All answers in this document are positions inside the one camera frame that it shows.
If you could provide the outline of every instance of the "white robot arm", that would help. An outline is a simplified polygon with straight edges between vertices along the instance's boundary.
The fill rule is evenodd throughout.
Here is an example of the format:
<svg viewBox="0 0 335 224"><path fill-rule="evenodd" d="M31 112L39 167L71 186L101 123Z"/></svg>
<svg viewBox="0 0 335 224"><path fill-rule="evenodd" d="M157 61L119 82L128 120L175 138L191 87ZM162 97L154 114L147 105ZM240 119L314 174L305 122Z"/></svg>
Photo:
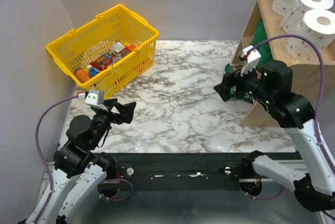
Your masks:
<svg viewBox="0 0 335 224"><path fill-rule="evenodd" d="M305 97L291 92L293 73L281 61L265 62L258 79L255 67L261 56L257 50L250 51L252 48L242 50L240 59L246 61L245 66L226 73L222 83L214 89L224 101L230 99L229 91L234 86L237 98L248 94L258 101L291 137L308 173L288 168L259 151L243 158L242 165L238 166L240 173L247 177L258 174L271 178L293 192L309 211L335 209L335 174L331 169L335 160L322 134L321 142L317 139L312 105Z"/></svg>
<svg viewBox="0 0 335 224"><path fill-rule="evenodd" d="M54 158L52 192L49 186L31 216L19 223L67 223L71 213L107 173L116 175L116 160L105 153L93 154L91 151L103 136L107 137L111 124L131 123L136 103L121 105L116 98L104 100L104 92L96 90L80 93L78 97L85 99L96 114L92 120L86 115L72 119L66 132L69 140ZM114 107L119 113L111 111ZM84 173L91 162L93 164Z"/></svg>

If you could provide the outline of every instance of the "marble countertop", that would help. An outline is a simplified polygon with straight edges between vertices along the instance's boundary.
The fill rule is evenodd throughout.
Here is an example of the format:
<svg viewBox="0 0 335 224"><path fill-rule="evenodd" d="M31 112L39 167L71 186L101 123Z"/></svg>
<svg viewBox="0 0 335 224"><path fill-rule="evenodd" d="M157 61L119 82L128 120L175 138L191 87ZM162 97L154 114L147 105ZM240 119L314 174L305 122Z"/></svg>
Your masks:
<svg viewBox="0 0 335 224"><path fill-rule="evenodd" d="M236 41L158 41L153 67L113 97L137 102L130 125L112 125L95 152L196 153L294 152L283 129L240 127L251 105L223 102L213 90L222 81ZM80 91L76 86L74 94ZM94 112L74 99L60 139L73 117Z"/></svg>

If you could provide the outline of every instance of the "green object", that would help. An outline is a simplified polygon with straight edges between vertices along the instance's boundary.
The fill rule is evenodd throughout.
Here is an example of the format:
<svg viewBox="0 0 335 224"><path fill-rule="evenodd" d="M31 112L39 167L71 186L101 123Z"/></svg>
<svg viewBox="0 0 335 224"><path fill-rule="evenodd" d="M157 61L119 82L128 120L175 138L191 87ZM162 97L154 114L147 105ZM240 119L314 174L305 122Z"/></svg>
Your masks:
<svg viewBox="0 0 335 224"><path fill-rule="evenodd" d="M264 40L267 39L266 36L266 31L265 31L265 27L264 27L264 22L260 21L257 24L255 33L253 35L253 39L251 42L251 45L256 45ZM261 59L259 60L258 64L257 64L257 70L262 70L263 68L263 64L268 61L268 60L272 60L272 53L271 53L271 49L270 49L270 45L268 43L262 45L260 48L258 48L258 51L261 55Z"/></svg>
<svg viewBox="0 0 335 224"><path fill-rule="evenodd" d="M239 65L234 65L234 66L231 66L229 63L226 65L225 67L225 72L226 73L232 73L236 70L239 70L241 69L242 66L239 66ZM236 86L230 88L230 92L229 92L229 95L230 95L230 98L236 98ZM243 98L241 98L240 100L242 101L245 101L247 103L250 103L250 104L253 104L253 101L252 99L249 97L248 94L245 94Z"/></svg>

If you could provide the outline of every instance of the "wooden shelf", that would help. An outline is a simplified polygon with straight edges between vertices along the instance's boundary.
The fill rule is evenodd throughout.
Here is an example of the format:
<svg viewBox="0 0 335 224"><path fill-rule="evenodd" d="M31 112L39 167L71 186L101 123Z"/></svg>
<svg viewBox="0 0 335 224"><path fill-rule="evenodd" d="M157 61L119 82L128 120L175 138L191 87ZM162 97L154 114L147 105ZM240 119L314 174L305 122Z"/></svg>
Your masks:
<svg viewBox="0 0 335 224"><path fill-rule="evenodd" d="M253 37L242 37L242 46L243 46L243 48L248 47L249 45L251 45L252 38Z"/></svg>
<svg viewBox="0 0 335 224"><path fill-rule="evenodd" d="M251 12L247 26L235 52L232 64L243 65L238 59L238 53L251 44L253 34L259 21L264 21L268 38L285 34L279 25L284 18L272 9L273 0L257 0ZM292 91L316 101L320 88L320 66L317 58L311 60L298 60L292 57L285 48L287 38L270 42L273 59L281 60L293 70ZM325 91L335 84L335 41L322 52L323 63L326 70ZM241 126L279 127L278 123L264 110L258 102L242 119Z"/></svg>
<svg viewBox="0 0 335 224"><path fill-rule="evenodd" d="M282 28L279 28L284 17L273 11L272 2L273 0L258 0L258 6L268 38L286 33ZM295 64L319 65L319 60L317 58L312 58L311 60L299 60L291 56L285 49L286 42L287 38L281 38L270 42L270 48L274 59L281 60L288 66ZM335 41L322 52L322 59L325 64L335 65Z"/></svg>

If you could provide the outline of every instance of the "purple cable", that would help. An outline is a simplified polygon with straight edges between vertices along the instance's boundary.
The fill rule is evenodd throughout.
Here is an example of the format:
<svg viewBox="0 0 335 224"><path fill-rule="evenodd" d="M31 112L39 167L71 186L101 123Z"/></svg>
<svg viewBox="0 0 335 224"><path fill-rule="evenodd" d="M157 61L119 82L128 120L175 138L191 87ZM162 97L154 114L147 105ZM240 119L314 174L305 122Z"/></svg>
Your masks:
<svg viewBox="0 0 335 224"><path fill-rule="evenodd" d="M329 213L327 213L326 211L322 211L325 215L327 215L330 219L335 220L334 216L331 216Z"/></svg>
<svg viewBox="0 0 335 224"><path fill-rule="evenodd" d="M268 38L260 43L258 43L257 45L255 45L252 49L248 50L247 53L251 52L252 50L262 46L263 44L266 44L270 41L279 39L279 38L284 38L284 37L294 37L297 39L300 39L302 41L305 41L306 43L308 43L315 51L316 55L318 56L319 62L320 62L320 71L321 71L321 80L320 80L320 90L319 90L319 96L318 96L318 100L316 103L316 109L315 109L315 116L314 116L314 131L315 131L315 135L316 135L316 139L318 141L318 143L320 144L320 148L321 151L323 152L333 174L335 175L335 165L333 164L330 156L328 155L328 152L326 150L326 148L323 146L322 144L322 140L321 140L321 136L320 136L320 132L319 132L319 124L318 124L318 116L319 116L319 111L320 111L320 107L321 107L321 101L322 101L322 96L323 96L323 87L325 85L325 66L323 65L323 59L321 56L320 51L318 50L318 48L307 38L304 38L302 36L299 35L295 35L295 34L286 34L286 35L279 35L279 36L275 36L272 38Z"/></svg>
<svg viewBox="0 0 335 224"><path fill-rule="evenodd" d="M55 106L57 106L57 105L59 105L59 104L61 104L61 103L63 103L63 102L72 100L72 99L74 99L74 98L78 98L78 95L76 95L76 96L72 96L72 97L69 97L69 98L66 98L66 99L63 99L63 100L61 100L61 101L59 101L59 102L57 102L57 103L51 105L48 109L46 109L46 110L42 113L42 115L41 115L41 117L39 118L39 120L38 120L38 122L37 122L37 125L36 125L36 131L35 131L36 148L37 148L38 154L40 155L40 158L41 158L41 160L42 160L42 162L43 162L44 168L47 170L47 173L48 173L48 177L49 177L49 181L50 181L50 193L49 193L49 195L48 195L48 198L47 198L46 202L45 202L44 205L42 206L40 212L37 214L35 220L33 221L34 223L37 223L38 220L39 220L39 218L40 218L41 215L43 214L45 208L47 207L47 205L48 205L48 203L49 203L49 201L50 201L50 199L51 199L52 191L53 191L53 178L52 178L52 174L51 174L51 171L50 171L50 169L49 169L49 167L48 167L46 158L44 158L44 156L43 156L43 153L42 153L42 151L41 151L41 146L40 146L40 143L39 143L39 140L38 140L38 132L39 132L39 130L40 130L40 125L41 125L41 122L42 122L42 119L44 118L44 116L45 116L45 115L46 115L46 114L47 114L53 107L55 107Z"/></svg>
<svg viewBox="0 0 335 224"><path fill-rule="evenodd" d="M283 191L284 191L284 187L282 186L282 187L281 187L281 190L279 191L279 193L277 193L277 194L274 195L274 196L268 197L268 198L256 197L256 196L252 196L252 195L250 195L250 194L248 194L248 193L245 193L245 192L243 192L243 191L242 191L242 192L243 192L246 196L249 196L249 197L252 198L252 199L257 199L257 200L272 200L272 199L277 199L278 197L280 197L280 196L282 195Z"/></svg>
<svg viewBox="0 0 335 224"><path fill-rule="evenodd" d="M106 199L107 201L125 201L125 200L129 199L131 196L133 196L133 194L134 194L134 186L128 180L125 180L123 178L113 178L113 179L110 179L110 180L105 180L104 182L114 182L114 181L122 181L122 182L128 183L128 185L130 185L130 194L127 197L125 197L125 198L113 199L113 198L106 197L105 195L103 195L100 192L98 192L99 195L100 195L100 197L102 199Z"/></svg>

